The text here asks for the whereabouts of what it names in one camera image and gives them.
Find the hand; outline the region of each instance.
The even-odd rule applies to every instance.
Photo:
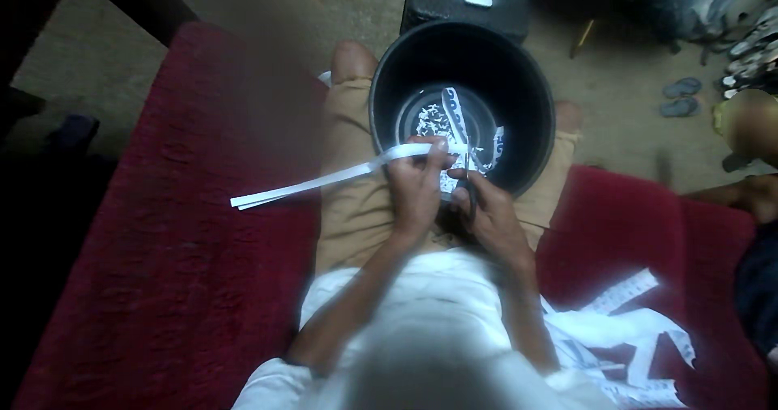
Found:
[[[454,179],[464,179],[464,169],[448,171]],[[470,182],[478,192],[476,208],[470,207],[470,194],[463,187],[451,193],[451,203],[460,213],[464,227],[497,259],[516,267],[534,268],[534,253],[527,243],[527,235],[513,210],[513,198],[494,186],[479,172],[470,171]],[[476,211],[472,224],[470,211]]]
[[[389,162],[389,188],[394,198],[394,232],[414,241],[429,232],[440,209],[440,172],[451,167],[445,137],[410,137],[409,143],[432,144],[426,160],[397,158]]]

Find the sandal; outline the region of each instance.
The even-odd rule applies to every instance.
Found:
[[[703,83],[694,77],[684,77],[674,84],[665,86],[662,94],[667,98],[691,96],[703,88]]]
[[[679,98],[673,102],[662,103],[659,113],[662,117],[691,117],[702,108],[694,97]]]

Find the floor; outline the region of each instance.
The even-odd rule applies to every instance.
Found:
[[[185,0],[205,21],[240,29],[229,0]],[[354,38],[382,55],[398,35],[404,0],[273,0],[287,4],[306,32],[304,64],[327,69],[337,40]],[[659,180],[679,193],[734,182],[746,174],[773,172],[757,163],[725,173],[729,151],[712,131],[710,108],[697,117],[666,119],[657,108],[663,85],[695,76],[705,82],[706,105],[719,101],[712,81],[723,58],[699,65],[699,47],[666,48],[631,40],[630,33],[596,26],[575,60],[569,45],[579,25],[544,12],[531,16],[524,43],[548,78],[554,97],[583,107],[584,133],[576,160],[618,173]],[[6,156],[34,152],[41,137],[67,112],[100,118],[94,152],[119,156],[137,120],[166,49],[107,0],[62,0],[13,85],[50,100],[41,115],[20,121]]]

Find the lap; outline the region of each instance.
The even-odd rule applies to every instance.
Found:
[[[332,173],[375,156],[367,112],[370,79],[346,81],[330,90],[323,120],[326,129],[322,173]],[[535,249],[549,227],[573,162],[578,135],[557,132],[549,162],[514,209]],[[321,190],[321,234],[316,273],[336,267],[361,267],[391,235],[394,213],[382,169]],[[451,235],[433,229],[424,251],[451,246]]]

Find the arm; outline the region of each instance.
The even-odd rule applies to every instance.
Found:
[[[435,221],[440,207],[440,171],[451,165],[442,138],[413,137],[433,145],[426,162],[412,158],[392,161],[388,168],[394,198],[394,230],[352,281],[322,306],[292,342],[286,359],[329,374],[346,342],[370,321],[407,259]]]
[[[450,170],[449,176],[462,179],[464,171]],[[468,191],[457,188],[452,193],[452,202],[462,214],[465,228],[503,265],[502,322],[511,337],[511,345],[540,374],[551,374],[559,370],[559,360],[543,321],[534,252],[516,218],[513,198],[478,172],[470,172],[470,181],[479,195],[472,224],[465,216],[471,211]]]
[[[342,292],[310,318],[287,360],[330,373],[345,342],[370,320],[414,245],[413,237],[395,231]]]

